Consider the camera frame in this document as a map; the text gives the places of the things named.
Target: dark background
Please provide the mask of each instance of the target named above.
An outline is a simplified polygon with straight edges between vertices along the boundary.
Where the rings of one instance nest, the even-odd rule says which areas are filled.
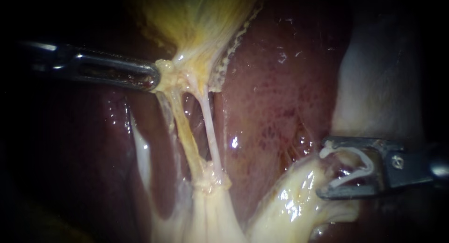
[[[447,142],[449,131],[447,107],[449,88],[446,79],[447,33],[443,0],[400,0],[409,9],[420,28],[423,78],[422,109],[428,141]],[[7,46],[1,82],[0,157],[5,148],[13,155],[12,144],[21,142],[20,135],[10,136],[15,125],[29,121],[32,116],[17,115],[15,107],[27,107],[32,97],[24,83],[28,79],[20,72],[19,60],[9,60],[8,51],[15,40],[30,39],[111,51],[132,57],[156,60],[167,58],[164,53],[150,53],[154,49],[138,32],[127,14],[123,0],[4,0],[3,32]],[[10,97],[10,93],[21,97]]]

